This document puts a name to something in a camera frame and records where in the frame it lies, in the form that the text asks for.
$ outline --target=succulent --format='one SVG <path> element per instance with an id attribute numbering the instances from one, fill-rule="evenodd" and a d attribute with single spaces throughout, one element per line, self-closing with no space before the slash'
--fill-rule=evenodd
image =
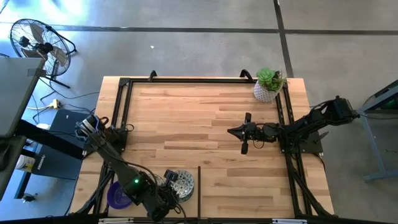
<path id="1" fill-rule="evenodd" d="M 257 72 L 259 84 L 268 91 L 278 91 L 286 82 L 286 78 L 282 78 L 282 72 L 273 71 L 269 68 L 263 68 Z"/>

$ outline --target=concrete floor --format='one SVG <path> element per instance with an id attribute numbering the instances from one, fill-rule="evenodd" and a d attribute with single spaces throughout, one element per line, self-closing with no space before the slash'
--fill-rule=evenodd
<path id="1" fill-rule="evenodd" d="M 286 29 L 397 30 L 398 1 L 280 0 Z M 112 27 L 212 27 L 276 29 L 272 0 L 196 1 L 28 1 L 10 0 L 0 14 L 0 52 L 16 56 L 8 39 L 10 22 L 20 18 L 48 24 Z M 216 34 L 179 32 L 61 32 L 78 47 L 66 74 L 67 96 L 99 91 L 104 75 L 206 75 L 236 77 L 243 68 L 255 74 L 262 67 L 285 70 L 279 34 Z M 340 95 L 359 108 L 365 99 L 397 79 L 395 35 L 287 35 L 294 77 L 302 77 L 310 104 Z M 40 83 L 36 99 L 49 92 Z M 91 95 L 64 103 L 95 107 Z M 34 111 L 26 111 L 31 121 Z M 51 123 L 55 112 L 40 116 Z M 337 215 L 397 223 L 398 179 L 364 183 L 362 175 L 377 171 L 360 121 L 325 128 L 322 140 L 326 175 Z M 390 153 L 386 166 L 397 167 Z M 18 180 L 17 172 L 12 183 Z M 74 181 L 33 176 L 28 191 L 41 199 L 22 204 L 11 196 L 0 202 L 0 220 L 63 215 Z M 7 189 L 13 195 L 13 185 Z"/>

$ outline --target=white plant pot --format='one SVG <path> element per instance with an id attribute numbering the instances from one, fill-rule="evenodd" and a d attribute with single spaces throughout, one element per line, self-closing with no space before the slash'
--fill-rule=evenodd
<path id="1" fill-rule="evenodd" d="M 282 89 L 282 86 L 277 91 L 269 91 L 265 87 L 259 84 L 259 81 L 254 85 L 254 97 L 260 102 L 266 103 L 271 102 Z"/>

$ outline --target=desk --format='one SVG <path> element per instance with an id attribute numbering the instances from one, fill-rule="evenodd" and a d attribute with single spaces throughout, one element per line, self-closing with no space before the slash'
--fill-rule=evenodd
<path id="1" fill-rule="evenodd" d="M 104 77 L 96 107 L 99 117 L 111 119 L 120 77 Z M 201 167 L 201 195 L 182 203 L 188 217 L 269 218 L 293 217 L 285 157 L 279 143 L 265 143 L 262 149 L 249 144 L 247 155 L 241 143 L 226 130 L 240 126 L 245 112 L 257 123 L 278 122 L 276 102 L 260 103 L 249 84 L 227 83 L 135 83 L 132 88 L 127 124 L 129 133 L 123 158 L 147 166 L 163 176 L 166 169 L 185 169 L 197 180 Z M 294 117 L 310 110 L 304 81 L 289 79 Z M 118 120 L 120 121 L 124 99 Z M 308 188 L 324 208 L 333 213 L 323 166 L 317 157 L 303 154 Z M 71 212 L 77 211 L 95 190 L 102 158 L 87 157 L 81 167 Z M 304 210 L 298 190 L 300 208 Z M 103 197 L 101 211 L 106 204 Z M 110 217 L 146 217 L 142 205 L 125 210 L 109 208 Z M 171 211 L 168 217 L 181 217 Z"/>
<path id="2" fill-rule="evenodd" d="M 44 62 L 40 58 L 0 58 L 0 104 L 2 105 L 0 141 L 5 141 L 1 147 L 11 145 L 9 155 L 5 158 L 7 167 L 0 170 L 0 200 L 6 191 L 19 155 L 35 156 L 35 153 L 20 147 L 25 138 L 47 145 L 76 159 L 83 158 L 82 148 L 21 119 L 36 83 L 40 77 L 45 76 L 45 70 L 42 69 Z M 28 179 L 24 178 L 21 183 L 17 190 L 17 198 L 22 197 Z"/>

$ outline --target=yellow plug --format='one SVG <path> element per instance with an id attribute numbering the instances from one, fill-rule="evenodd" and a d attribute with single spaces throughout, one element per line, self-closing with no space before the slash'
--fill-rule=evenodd
<path id="1" fill-rule="evenodd" d="M 52 100 L 52 103 L 49 104 L 49 107 L 53 107 L 54 109 L 59 109 L 60 102 L 57 99 Z"/>

